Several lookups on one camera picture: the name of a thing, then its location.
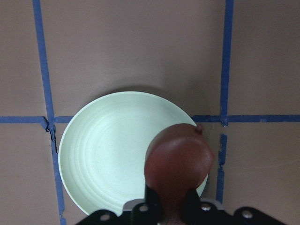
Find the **metal bolt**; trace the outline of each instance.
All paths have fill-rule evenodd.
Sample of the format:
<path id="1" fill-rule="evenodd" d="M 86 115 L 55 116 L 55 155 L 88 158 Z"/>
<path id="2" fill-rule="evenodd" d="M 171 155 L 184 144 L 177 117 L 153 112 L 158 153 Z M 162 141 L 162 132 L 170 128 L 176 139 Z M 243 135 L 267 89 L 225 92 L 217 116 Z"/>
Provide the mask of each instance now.
<path id="1" fill-rule="evenodd" d="M 251 219 L 253 217 L 253 214 L 248 210 L 244 210 L 242 211 L 242 216 L 246 219 Z"/>
<path id="2" fill-rule="evenodd" d="M 111 216 L 109 214 L 103 214 L 102 216 L 100 216 L 100 221 L 107 221 L 111 218 Z"/>
<path id="3" fill-rule="evenodd" d="M 139 207 L 140 212 L 147 212 L 149 210 L 148 205 L 144 204 Z"/>
<path id="4" fill-rule="evenodd" d="M 211 209 L 211 207 L 210 207 L 210 205 L 207 204 L 207 203 L 202 203 L 201 209 L 202 209 L 203 211 L 209 211 L 209 210 Z"/>

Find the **round plate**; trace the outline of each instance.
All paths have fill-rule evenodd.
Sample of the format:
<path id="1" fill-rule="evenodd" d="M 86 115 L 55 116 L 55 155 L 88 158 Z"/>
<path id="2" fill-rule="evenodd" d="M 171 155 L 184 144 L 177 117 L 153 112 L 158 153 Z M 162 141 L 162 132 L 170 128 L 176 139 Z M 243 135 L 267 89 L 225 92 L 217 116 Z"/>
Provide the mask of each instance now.
<path id="1" fill-rule="evenodd" d="M 175 104 L 143 92 L 117 92 L 86 105 L 69 122 L 59 147 L 60 176 L 72 200 L 87 215 L 99 209 L 120 215 L 124 203 L 144 198 L 148 145 L 178 123 L 195 125 Z"/>

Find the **vertical blue tape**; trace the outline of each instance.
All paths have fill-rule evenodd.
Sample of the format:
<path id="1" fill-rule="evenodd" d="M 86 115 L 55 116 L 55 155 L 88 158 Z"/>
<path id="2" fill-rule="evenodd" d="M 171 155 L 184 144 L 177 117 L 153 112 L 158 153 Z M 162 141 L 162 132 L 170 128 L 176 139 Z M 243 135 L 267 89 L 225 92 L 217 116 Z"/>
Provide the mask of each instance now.
<path id="1" fill-rule="evenodd" d="M 217 192 L 216 192 L 216 200 L 221 202 L 223 201 L 223 190 L 224 190 L 224 180 L 225 173 L 223 170 L 223 165 L 225 164 L 226 159 L 226 149 L 227 149 L 227 135 L 221 134 L 221 149 L 219 151 L 219 168 L 217 170 Z"/>
<path id="2" fill-rule="evenodd" d="M 37 45 L 38 45 L 38 53 L 39 53 L 42 81 L 44 87 L 45 104 L 47 110 L 47 117 L 49 121 L 48 129 L 51 134 L 51 149 L 52 149 L 52 159 L 53 159 L 53 169 L 54 169 L 54 180 L 55 180 L 56 195 L 58 200 L 60 225 L 65 225 L 66 219 L 63 218 L 65 203 L 63 198 L 62 181 L 61 181 L 59 167 L 58 167 L 58 154 L 56 152 L 55 124 L 54 124 L 55 116 L 54 116 L 53 101 L 52 101 L 52 94 L 51 94 L 46 46 L 45 46 L 41 3 L 40 0 L 33 0 L 32 4 L 33 4 L 34 20 L 35 20 L 36 33 L 37 33 Z"/>
<path id="3" fill-rule="evenodd" d="M 231 38 L 233 28 L 233 4 L 234 0 L 226 0 L 224 34 L 223 34 L 223 54 L 222 54 L 222 74 L 221 74 L 221 122 L 224 127 L 228 125 L 228 86 L 230 73 Z"/>

